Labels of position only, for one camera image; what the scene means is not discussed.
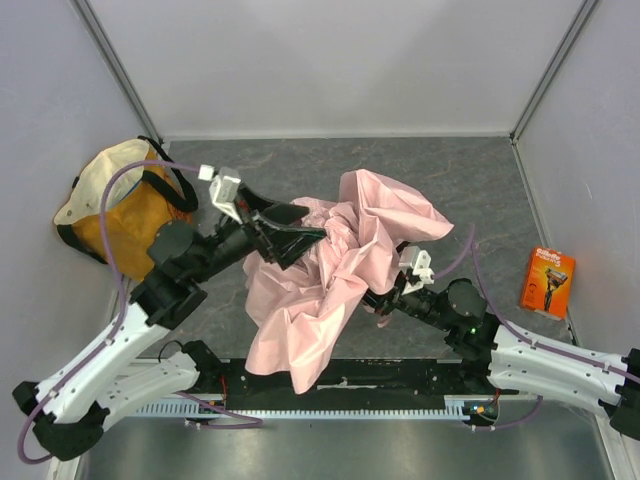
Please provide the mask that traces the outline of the pink and black folding umbrella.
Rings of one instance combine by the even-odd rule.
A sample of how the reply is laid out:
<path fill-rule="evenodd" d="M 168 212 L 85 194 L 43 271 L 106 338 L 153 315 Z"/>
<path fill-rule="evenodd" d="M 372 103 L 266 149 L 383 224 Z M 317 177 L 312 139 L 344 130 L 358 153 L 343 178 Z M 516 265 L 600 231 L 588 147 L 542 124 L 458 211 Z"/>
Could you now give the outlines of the pink and black folding umbrella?
<path fill-rule="evenodd" d="M 335 202 L 294 202 L 309 210 L 304 225 L 327 236 L 287 269 L 258 253 L 245 259 L 245 309 L 258 327 L 245 368 L 261 376 L 287 372 L 302 394 L 327 367 L 366 291 L 394 286 L 397 246 L 439 240 L 453 225 L 419 191 L 365 169 L 342 175 Z"/>

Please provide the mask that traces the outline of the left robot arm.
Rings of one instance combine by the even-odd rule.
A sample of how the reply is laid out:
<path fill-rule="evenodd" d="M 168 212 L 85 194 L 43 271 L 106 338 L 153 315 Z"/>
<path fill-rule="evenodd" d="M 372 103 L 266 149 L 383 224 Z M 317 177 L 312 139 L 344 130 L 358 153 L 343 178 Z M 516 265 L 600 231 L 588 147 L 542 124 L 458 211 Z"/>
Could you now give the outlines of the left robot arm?
<path fill-rule="evenodd" d="M 34 434 L 48 457 L 72 460 L 140 407 L 215 386 L 222 364 L 201 340 L 127 379 L 119 375 L 199 307 L 207 297 L 201 283 L 251 253 L 286 269 L 326 236 L 322 228 L 303 225 L 308 208 L 266 199 L 246 185 L 219 209 L 223 221 L 211 236 L 182 220 L 162 225 L 147 250 L 152 270 L 110 325 L 56 374 L 13 390 L 28 417 L 23 431 Z"/>

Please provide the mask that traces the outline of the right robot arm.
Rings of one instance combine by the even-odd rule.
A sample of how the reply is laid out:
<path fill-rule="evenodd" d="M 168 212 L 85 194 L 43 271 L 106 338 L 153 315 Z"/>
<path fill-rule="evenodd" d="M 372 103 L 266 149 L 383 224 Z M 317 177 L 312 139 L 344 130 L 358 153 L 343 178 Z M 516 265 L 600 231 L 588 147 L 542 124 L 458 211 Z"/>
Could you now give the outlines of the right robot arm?
<path fill-rule="evenodd" d="M 408 280 L 401 272 L 387 293 L 367 291 L 365 305 L 380 315 L 400 311 L 445 332 L 469 386 L 562 401 L 638 439 L 638 349 L 611 354 L 528 331 L 489 312 L 487 300 L 467 278 L 451 281 L 440 292 L 417 289 Z"/>

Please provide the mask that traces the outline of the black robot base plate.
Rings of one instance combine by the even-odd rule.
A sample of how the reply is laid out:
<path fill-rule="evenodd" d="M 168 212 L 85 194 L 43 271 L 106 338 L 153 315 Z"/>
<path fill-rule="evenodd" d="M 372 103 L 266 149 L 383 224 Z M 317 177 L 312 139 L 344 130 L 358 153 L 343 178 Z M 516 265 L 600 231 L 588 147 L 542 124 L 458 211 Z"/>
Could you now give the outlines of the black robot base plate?
<path fill-rule="evenodd" d="M 459 361 L 435 359 L 332 359 L 312 387 L 293 389 L 287 372 L 251 374 L 243 358 L 220 360 L 203 341 L 189 341 L 182 351 L 205 367 L 205 378 L 192 393 L 224 393 L 233 410 L 284 407 L 440 407 L 444 397 L 493 396 L 496 388 Z"/>

